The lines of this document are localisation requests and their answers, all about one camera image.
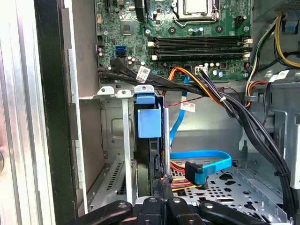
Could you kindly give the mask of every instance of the red wire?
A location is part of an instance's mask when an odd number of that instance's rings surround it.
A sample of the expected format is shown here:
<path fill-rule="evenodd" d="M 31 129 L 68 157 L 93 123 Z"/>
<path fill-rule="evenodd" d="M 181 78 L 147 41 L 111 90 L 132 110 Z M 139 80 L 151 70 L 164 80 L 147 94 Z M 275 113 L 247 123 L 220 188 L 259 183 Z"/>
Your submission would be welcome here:
<path fill-rule="evenodd" d="M 174 170 L 177 170 L 178 172 L 185 173 L 184 170 L 178 169 L 178 168 L 176 168 L 175 166 L 173 166 L 172 164 L 171 164 L 171 168 L 174 169 Z"/>
<path fill-rule="evenodd" d="M 195 98 L 193 98 L 193 99 L 189 99 L 189 100 L 185 100 L 185 101 L 182 101 L 182 102 L 173 103 L 173 104 L 170 104 L 170 105 L 165 105 L 165 107 L 170 107 L 170 106 L 180 105 L 181 103 L 184 103 L 184 102 L 190 102 L 190 101 L 198 100 L 198 99 L 201 99 L 201 98 L 203 98 L 203 96 L 195 97 Z"/>
<path fill-rule="evenodd" d="M 232 90 L 232 91 L 234 91 L 239 96 L 240 102 L 243 104 L 242 97 L 240 96 L 239 92 L 237 90 L 235 90 L 234 88 L 231 88 L 231 87 L 229 87 L 229 88 L 220 88 L 220 90 Z"/>

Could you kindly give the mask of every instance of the blue sata port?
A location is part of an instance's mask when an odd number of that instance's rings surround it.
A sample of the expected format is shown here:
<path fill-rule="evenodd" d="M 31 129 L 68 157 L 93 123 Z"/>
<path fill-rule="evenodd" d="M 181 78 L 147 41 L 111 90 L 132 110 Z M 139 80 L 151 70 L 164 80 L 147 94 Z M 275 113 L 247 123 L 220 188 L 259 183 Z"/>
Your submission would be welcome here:
<path fill-rule="evenodd" d="M 125 45 L 115 46 L 114 49 L 116 52 L 126 52 L 127 51 L 127 47 Z"/>

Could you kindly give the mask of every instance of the perforated metal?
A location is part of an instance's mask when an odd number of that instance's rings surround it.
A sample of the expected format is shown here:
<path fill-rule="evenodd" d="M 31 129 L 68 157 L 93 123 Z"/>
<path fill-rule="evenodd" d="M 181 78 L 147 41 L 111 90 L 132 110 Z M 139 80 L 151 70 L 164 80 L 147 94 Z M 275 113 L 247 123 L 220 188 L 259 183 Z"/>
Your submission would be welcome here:
<path fill-rule="evenodd" d="M 275 11 L 293 11 L 300 10 L 300 0 L 287 0 L 284 3 L 280 4 Z"/>

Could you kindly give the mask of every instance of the ram slot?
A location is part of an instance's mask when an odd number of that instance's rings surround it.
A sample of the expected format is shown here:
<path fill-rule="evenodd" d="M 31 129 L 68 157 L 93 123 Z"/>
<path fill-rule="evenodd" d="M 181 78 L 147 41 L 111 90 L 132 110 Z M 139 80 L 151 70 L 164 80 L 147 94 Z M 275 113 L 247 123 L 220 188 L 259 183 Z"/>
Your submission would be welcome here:
<path fill-rule="evenodd" d="M 149 37 L 148 47 L 157 49 L 187 49 L 240 47 L 248 37 Z"/>
<path fill-rule="evenodd" d="M 176 50 L 161 51 L 149 50 L 152 60 L 211 60 L 211 59 L 241 59 L 249 57 L 250 49 L 228 49 L 228 50 Z"/>

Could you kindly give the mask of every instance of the orange wire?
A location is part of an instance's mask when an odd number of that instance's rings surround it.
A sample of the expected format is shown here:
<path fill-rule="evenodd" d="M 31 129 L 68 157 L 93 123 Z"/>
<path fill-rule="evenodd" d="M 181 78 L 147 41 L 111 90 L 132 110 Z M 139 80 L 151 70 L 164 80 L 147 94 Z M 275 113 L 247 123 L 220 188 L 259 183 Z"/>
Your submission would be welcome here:
<path fill-rule="evenodd" d="M 181 72 L 189 75 L 194 82 L 196 82 L 202 89 L 203 91 L 217 104 L 221 105 L 221 103 L 210 93 L 210 91 L 208 90 L 208 88 L 204 85 L 204 83 L 202 81 L 200 81 L 196 76 L 194 76 L 193 74 L 191 74 L 190 72 L 188 72 L 186 69 L 180 68 L 180 67 L 175 67 L 176 69 L 180 70 Z"/>
<path fill-rule="evenodd" d="M 248 87 L 248 91 L 247 91 L 247 95 L 248 96 L 250 96 L 251 95 L 251 89 L 254 87 L 254 86 L 256 86 L 256 85 L 258 85 L 258 84 L 268 84 L 268 82 L 266 82 L 266 81 L 255 81 L 255 82 L 253 82 L 253 83 L 251 83 L 250 85 L 249 85 L 249 87 Z M 247 102 L 247 104 L 246 104 L 246 108 L 247 107 L 249 107 L 251 105 L 251 102 Z"/>
<path fill-rule="evenodd" d="M 184 165 L 179 165 L 178 163 L 175 163 L 174 161 L 171 160 L 171 163 L 173 163 L 175 166 L 179 167 L 179 168 L 185 168 Z"/>

